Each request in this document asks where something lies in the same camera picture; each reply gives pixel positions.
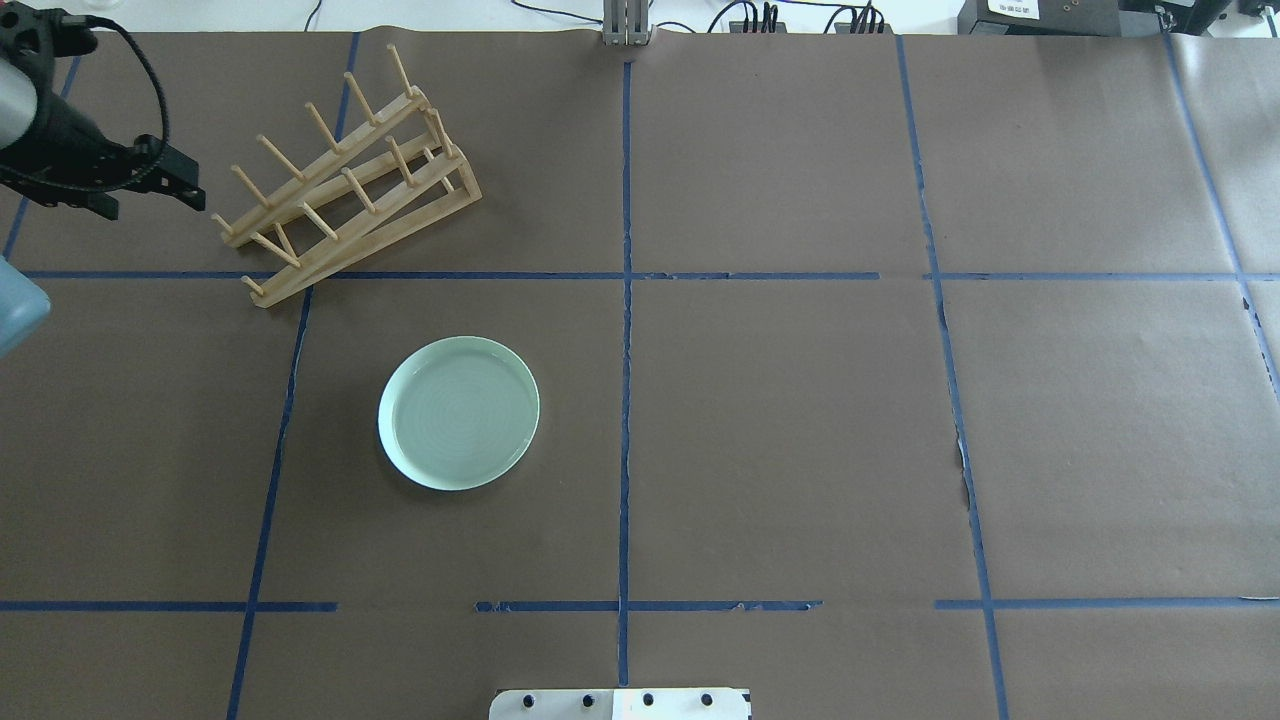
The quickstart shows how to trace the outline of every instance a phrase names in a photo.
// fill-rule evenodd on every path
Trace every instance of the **black cable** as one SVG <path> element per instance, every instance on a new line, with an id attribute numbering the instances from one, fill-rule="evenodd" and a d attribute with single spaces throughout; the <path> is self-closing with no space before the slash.
<path id="1" fill-rule="evenodd" d="M 307 31 L 311 29 L 311 20 L 314 20 L 315 17 L 316 17 L 316 13 L 320 12 L 320 5 L 324 5 L 324 0 L 316 0 L 316 6 L 311 8 L 311 14 L 307 15 L 307 22 L 306 22 L 305 26 L 302 26 L 302 32 L 307 32 Z"/>
<path id="2" fill-rule="evenodd" d="M 579 19 L 579 20 L 582 20 L 582 22 L 586 22 L 586 23 L 604 24 L 604 20 L 600 19 L 600 18 L 589 18 L 586 15 L 579 15 L 577 13 L 567 13 L 564 10 L 552 10 L 550 8 L 536 8 L 534 5 L 525 5 L 520 0 L 511 0 L 511 4 L 515 5 L 515 6 L 517 6 L 517 8 L 524 8 L 526 10 L 532 10 L 535 13 L 547 13 L 548 15 L 564 15 L 566 18 L 575 18 L 575 19 Z"/>
<path id="3" fill-rule="evenodd" d="M 760 12 L 760 9 L 755 6 L 755 3 L 751 3 L 750 0 L 733 0 L 728 5 L 724 5 L 723 8 L 721 8 L 719 13 L 716 13 L 716 17 L 712 18 L 712 24 L 707 26 L 707 32 L 714 31 L 716 29 L 716 23 L 718 23 L 719 19 L 724 17 L 724 13 L 732 10 L 735 5 L 742 5 L 742 31 L 744 32 L 746 31 L 746 24 L 749 22 L 749 17 L 754 17 L 754 18 L 759 19 L 759 14 L 758 13 Z M 751 9 L 750 15 L 748 15 L 748 12 L 746 12 L 748 8 Z"/>
<path id="4" fill-rule="evenodd" d="M 822 28 L 823 35 L 831 32 L 831 26 L 836 24 L 836 18 L 838 18 L 840 13 L 844 13 L 845 10 L 849 10 L 849 13 L 854 15 L 850 22 L 854 23 L 858 22 L 858 8 L 854 8 L 852 5 L 841 5 L 838 10 L 836 10 L 835 13 L 831 14 L 829 18 L 827 18 L 827 27 Z"/>
<path id="5" fill-rule="evenodd" d="M 119 23 L 116 23 L 110 18 L 100 18 L 97 15 L 84 15 L 84 20 L 87 27 L 90 28 L 100 27 L 119 33 L 119 36 L 124 38 L 124 42 L 128 44 L 129 49 L 133 50 L 133 54 L 137 55 L 138 63 L 142 64 L 143 72 L 147 73 L 147 78 L 151 81 L 151 87 L 156 90 L 156 102 L 160 105 L 160 149 L 156 151 L 155 159 L 143 165 L 142 169 L 129 176 L 129 179 L 118 182 L 115 184 L 96 184 L 96 186 L 67 184 L 67 183 L 47 181 L 44 178 L 37 178 L 35 176 L 28 176 L 27 173 L 15 170 L 5 165 L 0 165 L 0 172 L 4 172 L 5 174 L 13 176 L 28 183 L 38 184 L 42 187 L 51 187 L 55 190 L 65 190 L 69 192 L 114 192 L 116 190 L 124 190 L 127 187 L 137 184 L 145 177 L 151 174 L 152 170 L 160 167 L 160 160 L 164 158 L 165 150 L 169 149 L 169 104 L 165 102 L 164 88 L 160 87 L 160 78 L 156 77 L 155 68 L 151 67 L 151 63 L 147 60 L 147 56 L 142 53 L 142 47 L 138 47 L 138 42 L 133 40 L 133 36 L 129 35 L 129 31 L 124 29 L 123 27 L 120 27 Z"/>
<path id="6" fill-rule="evenodd" d="M 782 0 L 783 3 L 791 3 L 794 0 Z M 799 5 L 823 5 L 829 6 L 827 3 L 797 3 Z M 851 18 L 849 23 L 850 35 L 870 35 L 872 32 L 884 32 L 884 13 L 881 13 L 876 5 L 870 3 L 865 5 L 841 5 L 831 18 L 827 19 L 827 27 L 822 28 L 822 33 L 827 35 L 831 32 L 831 27 L 836 23 L 836 18 L 840 13 L 849 10 Z M 879 29 L 876 31 L 877 23 L 879 23 Z"/>
<path id="7" fill-rule="evenodd" d="M 788 5 L 813 5 L 814 8 L 850 8 L 849 3 L 810 3 L 809 0 L 777 0 Z"/>
<path id="8" fill-rule="evenodd" d="M 658 24 L 655 24 L 655 26 L 653 26 L 653 27 L 667 27 L 667 26 L 672 26 L 672 27 L 682 27 L 682 28 L 687 29 L 689 32 L 691 32 L 691 33 L 694 33 L 694 35 L 698 35 L 698 31 L 696 31 L 696 29 L 694 29 L 694 28 L 691 28 L 691 27 L 686 26 L 685 23 L 677 23 L 676 20 L 667 20 L 667 22 L 664 22 L 664 23 L 658 23 Z"/>

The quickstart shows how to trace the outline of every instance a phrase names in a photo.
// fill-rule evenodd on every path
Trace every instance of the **plate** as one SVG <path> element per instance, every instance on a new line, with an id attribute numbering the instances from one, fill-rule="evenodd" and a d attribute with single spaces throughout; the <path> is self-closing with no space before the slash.
<path id="1" fill-rule="evenodd" d="M 518 355 L 483 337 L 449 337 L 392 373 L 378 434 L 387 457 L 415 483 L 471 489 L 529 450 L 539 410 L 538 383 Z"/>

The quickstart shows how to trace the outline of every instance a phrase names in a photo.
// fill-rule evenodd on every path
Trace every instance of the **blue tape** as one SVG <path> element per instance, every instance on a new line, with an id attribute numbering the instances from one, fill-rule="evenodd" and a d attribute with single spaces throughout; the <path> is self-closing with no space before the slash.
<path id="1" fill-rule="evenodd" d="M 311 297 L 315 287 L 308 287 L 302 296 L 302 313 L 298 319 L 298 334 L 293 342 L 293 360 L 289 366 L 289 382 L 284 391 L 284 409 L 280 413 L 280 429 L 275 437 L 275 457 L 271 461 L 271 480 L 266 487 L 266 502 L 262 507 L 262 527 L 257 536 L 257 553 L 253 559 L 253 575 L 248 585 L 248 602 L 244 607 L 244 624 L 241 626 L 239 651 L 236 653 L 236 674 L 232 676 L 232 693 L 227 705 L 227 720 L 234 720 L 239 712 L 241 689 L 244 684 L 244 667 L 248 664 L 248 648 L 253 639 L 253 619 L 257 614 L 257 598 L 262 589 L 262 569 L 266 565 L 266 547 L 271 538 L 271 521 L 275 518 L 275 498 L 280 487 L 280 470 L 284 466 L 284 443 L 293 419 L 293 401 L 297 396 L 298 363 L 302 359 L 302 343 L 307 334 L 307 319 L 311 316 Z"/>
<path id="2" fill-rule="evenodd" d="M 622 64 L 622 457 L 618 496 L 618 687 L 630 684 L 631 618 L 631 61 Z"/>
<path id="3" fill-rule="evenodd" d="M 151 600 L 6 600 L 0 612 L 244 612 L 244 602 Z M 337 612 L 337 602 L 262 602 L 259 612 Z"/>
<path id="4" fill-rule="evenodd" d="M 1201 174 L 1204 177 L 1204 187 L 1208 190 L 1210 200 L 1213 204 L 1213 217 L 1217 218 L 1217 224 L 1222 231 L 1222 238 L 1226 241 L 1226 254 L 1231 259 L 1231 269 L 1235 270 L 1235 277 L 1240 286 L 1240 295 L 1248 305 L 1249 320 L 1253 323 L 1253 337 L 1258 341 L 1258 350 L 1262 352 L 1262 363 L 1271 379 L 1271 392 L 1275 395 L 1276 400 L 1280 401 L 1280 373 L 1276 372 L 1276 359 L 1275 355 L 1271 354 L 1271 346 L 1267 343 L 1267 333 L 1262 329 L 1262 320 L 1258 318 L 1258 306 L 1253 301 L 1253 293 L 1249 291 L 1249 283 L 1244 279 L 1244 268 L 1240 264 L 1240 254 L 1235 247 L 1235 236 L 1231 233 L 1231 225 L 1226 222 L 1226 213 L 1222 210 L 1222 199 L 1217 193 L 1217 183 L 1213 182 L 1213 176 L 1208 170 L 1208 160 L 1204 159 L 1204 147 L 1201 145 L 1199 132 L 1196 129 L 1196 122 L 1192 119 L 1190 105 L 1187 104 L 1187 92 L 1183 87 L 1183 72 L 1178 68 L 1178 58 L 1174 54 L 1174 42 L 1167 35 L 1164 36 L 1164 40 L 1165 54 L 1169 58 L 1169 69 L 1174 76 L 1174 95 L 1178 97 L 1178 109 L 1181 113 L 1183 123 L 1187 126 L 1187 132 L 1190 136 L 1192 150 L 1196 151 L 1196 161 L 1199 164 Z"/>
<path id="5" fill-rule="evenodd" d="M 67 96 L 72 92 L 72 83 L 76 82 L 76 74 L 79 73 L 79 61 L 83 58 L 83 55 L 77 55 L 76 59 L 72 60 L 72 67 L 67 70 L 67 77 L 63 78 L 63 88 L 58 91 L 58 96 L 63 100 L 67 100 Z M 13 224 L 9 225 L 9 237 L 5 238 L 4 243 L 5 260 L 13 256 L 13 246 L 18 243 L 18 232 L 22 228 L 22 219 L 27 217 L 27 205 L 29 204 L 31 200 L 26 197 L 18 202 L 18 213 L 13 217 Z"/>
<path id="6" fill-rule="evenodd" d="M 10 600 L 0 612 L 243 612 L 243 602 L 157 602 L 133 600 Z"/>
<path id="7" fill-rule="evenodd" d="M 973 466 L 969 459 L 969 441 L 964 425 L 964 409 L 960 405 L 960 386 L 956 380 L 955 355 L 951 351 L 951 331 L 947 328 L 946 297 L 942 295 L 942 269 L 938 264 L 937 245 L 933 236 L 933 219 L 924 195 L 924 160 L 920 154 L 920 137 L 915 124 L 915 105 L 911 101 L 911 79 L 906 67 L 906 46 L 902 36 L 895 36 L 897 42 L 897 64 L 902 77 L 902 101 L 906 106 L 906 126 L 911 140 L 911 158 L 915 163 L 915 183 L 919 190 L 920 222 L 924 224 L 925 247 L 929 254 L 933 299 L 937 304 L 938 329 L 942 334 L 942 355 L 947 368 L 947 389 L 951 396 L 951 415 L 955 420 L 956 439 L 960 446 L 960 461 L 964 473 L 965 489 L 969 493 L 969 530 L 973 536 L 973 556 L 978 565 L 978 587 L 982 592 L 983 619 L 987 625 L 987 651 L 991 657 L 991 676 L 996 689 L 996 710 L 1000 720 L 1009 720 L 1009 701 L 1005 693 L 1005 670 L 1000 659 L 1000 639 L 996 634 L 996 611 L 991 605 L 991 580 L 987 577 L 987 552 L 982 541 L 982 519 L 978 516 L 978 493 L 973 483 Z"/>
<path id="8" fill-rule="evenodd" d="M 347 72 L 356 72 L 356 55 L 360 53 L 360 33 L 351 33 L 351 47 L 347 50 Z M 333 136 L 342 140 L 347 132 L 347 106 L 351 104 L 351 86 L 342 85 L 342 100 L 338 101 L 338 122 L 333 126 Z"/>
<path id="9" fill-rule="evenodd" d="M 612 600 L 548 600 L 477 602 L 476 612 L 617 612 Z M 628 612 L 808 612 L 820 600 L 632 600 Z"/>
<path id="10" fill-rule="evenodd" d="M 1207 609 L 1207 607 L 1272 607 L 1280 610 L 1280 598 L 1247 597 L 1052 597 L 1010 598 L 992 601 L 996 610 L 1133 610 L 1133 609 Z M 982 610 L 980 600 L 940 600 L 934 610 Z"/>
<path id="11" fill-rule="evenodd" d="M 698 600 L 698 601 L 654 601 L 634 600 L 635 612 L 808 612 L 822 607 L 820 600 Z"/>
<path id="12" fill-rule="evenodd" d="M 942 273 L 943 281 L 1050 281 L 1050 282 L 1235 282 L 1231 273 Z M 933 279 L 927 273 L 924 279 Z"/>
<path id="13" fill-rule="evenodd" d="M 522 273 L 522 272 L 428 272 L 428 270 L 352 270 L 334 273 L 339 281 L 621 281 L 622 273 Z"/>
<path id="14" fill-rule="evenodd" d="M 360 33 L 351 33 L 351 47 L 347 51 L 347 72 L 356 69 L 356 56 L 360 53 Z M 347 124 L 347 105 L 351 101 L 351 87 L 342 86 L 342 100 L 338 102 L 338 122 L 333 136 L 342 140 Z M 284 441 L 288 436 L 289 420 L 293 415 L 293 398 L 298 382 L 298 363 L 302 357 L 302 342 L 307 334 L 307 320 L 311 316 L 311 299 L 315 286 L 306 290 L 302 299 L 302 316 L 298 319 L 298 336 L 293 343 L 293 365 L 289 368 L 289 383 L 284 393 L 284 410 L 280 413 L 280 432 L 275 441 L 275 460 L 271 464 L 271 482 L 266 489 L 266 503 L 262 509 L 262 529 L 257 539 L 257 556 L 253 560 L 253 577 L 250 580 L 248 606 L 244 610 L 244 624 L 241 628 L 239 652 L 236 655 L 236 674 L 232 678 L 230 700 L 227 703 L 227 720 L 236 720 L 239 714 L 239 697 L 244 687 L 244 666 L 248 664 L 248 648 L 253 639 L 253 619 L 257 615 L 257 597 L 262 588 L 262 568 L 266 565 L 266 546 L 271 537 L 271 519 L 275 515 L 275 496 L 280 486 L 280 468 L 284 462 Z"/>
<path id="15" fill-rule="evenodd" d="M 878 281 L 879 273 L 639 273 L 637 281 Z"/>
<path id="16" fill-rule="evenodd" d="M 252 270 L 31 270 L 24 273 L 32 279 L 61 281 L 238 281 L 243 275 L 269 278 L 274 273 Z"/>

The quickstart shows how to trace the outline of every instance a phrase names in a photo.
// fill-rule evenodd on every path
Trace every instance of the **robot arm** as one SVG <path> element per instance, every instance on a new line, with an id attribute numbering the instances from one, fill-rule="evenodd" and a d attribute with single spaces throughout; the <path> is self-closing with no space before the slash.
<path id="1" fill-rule="evenodd" d="M 52 90 L 58 58 L 97 49 L 92 28 L 119 32 L 156 88 L 164 137 L 143 135 L 113 142 L 90 118 Z M 0 5 L 0 183 L 46 206 L 86 208 L 119 217 L 116 190 L 159 192 L 195 210 L 205 209 L 200 165 L 169 145 L 164 92 L 133 38 L 106 18 Z"/>

